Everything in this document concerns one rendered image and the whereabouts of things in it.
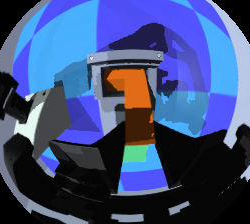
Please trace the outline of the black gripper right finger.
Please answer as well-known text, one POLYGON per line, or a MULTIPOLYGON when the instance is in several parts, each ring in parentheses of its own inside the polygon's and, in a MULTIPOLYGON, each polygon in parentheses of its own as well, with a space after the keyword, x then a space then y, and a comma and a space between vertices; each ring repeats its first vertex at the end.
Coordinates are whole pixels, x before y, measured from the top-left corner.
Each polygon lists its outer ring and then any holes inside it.
POLYGON ((181 179, 194 166, 204 149, 215 146, 216 143, 224 141, 227 129, 219 129, 214 133, 202 134, 200 137, 191 137, 187 134, 174 131, 154 121, 155 129, 155 151, 160 158, 162 171, 164 171, 167 187, 181 186, 181 179))

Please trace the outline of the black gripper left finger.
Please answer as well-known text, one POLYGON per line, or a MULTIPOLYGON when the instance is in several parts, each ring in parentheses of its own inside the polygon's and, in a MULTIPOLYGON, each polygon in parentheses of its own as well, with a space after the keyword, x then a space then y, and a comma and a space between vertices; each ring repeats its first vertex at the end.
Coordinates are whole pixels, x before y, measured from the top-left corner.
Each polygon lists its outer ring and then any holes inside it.
POLYGON ((125 148, 125 121, 92 144, 51 139, 49 146, 57 161, 74 166, 97 169, 111 194, 117 194, 125 148))

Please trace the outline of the orange l-shaped part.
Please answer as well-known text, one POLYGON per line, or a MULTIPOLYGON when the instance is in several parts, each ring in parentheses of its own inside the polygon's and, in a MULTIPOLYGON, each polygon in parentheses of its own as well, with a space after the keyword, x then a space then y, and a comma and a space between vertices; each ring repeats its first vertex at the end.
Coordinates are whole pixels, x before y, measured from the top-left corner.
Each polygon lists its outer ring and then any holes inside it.
POLYGON ((107 91, 125 91, 125 146, 155 144, 145 69, 106 69, 104 82, 107 91))

